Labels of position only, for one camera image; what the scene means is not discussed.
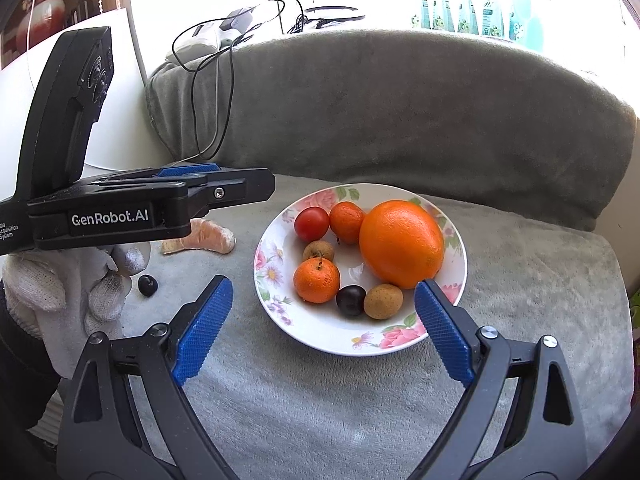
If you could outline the black sleeved left forearm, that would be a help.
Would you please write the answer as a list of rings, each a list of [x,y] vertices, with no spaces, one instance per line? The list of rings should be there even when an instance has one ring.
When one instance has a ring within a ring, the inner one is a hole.
[[[18,426],[37,425],[60,379],[43,342],[10,315],[1,289],[1,400]]]

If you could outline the white gloved left hand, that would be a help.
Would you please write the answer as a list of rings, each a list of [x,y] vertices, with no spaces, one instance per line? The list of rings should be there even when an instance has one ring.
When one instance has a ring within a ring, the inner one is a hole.
[[[8,255],[2,283],[9,315],[43,342],[58,376],[70,379],[91,334],[122,336],[132,278],[150,257],[148,242]]]

